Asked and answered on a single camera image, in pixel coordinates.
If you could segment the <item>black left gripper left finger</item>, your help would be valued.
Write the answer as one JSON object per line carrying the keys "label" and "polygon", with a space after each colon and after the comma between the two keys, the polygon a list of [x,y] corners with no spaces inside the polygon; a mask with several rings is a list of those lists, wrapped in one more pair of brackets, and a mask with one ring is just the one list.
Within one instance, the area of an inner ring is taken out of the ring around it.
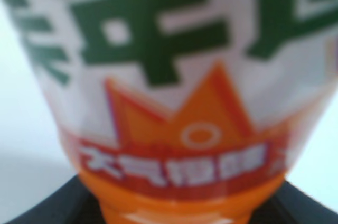
{"label": "black left gripper left finger", "polygon": [[105,223],[97,199],[74,176],[52,195],[9,224]]}

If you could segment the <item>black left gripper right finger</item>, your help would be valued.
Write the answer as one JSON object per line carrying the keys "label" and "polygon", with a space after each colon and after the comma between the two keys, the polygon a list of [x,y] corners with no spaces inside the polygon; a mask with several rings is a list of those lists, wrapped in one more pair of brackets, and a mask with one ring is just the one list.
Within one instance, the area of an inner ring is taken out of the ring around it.
{"label": "black left gripper right finger", "polygon": [[250,224],[332,224],[337,213],[311,199],[289,182],[254,211]]}

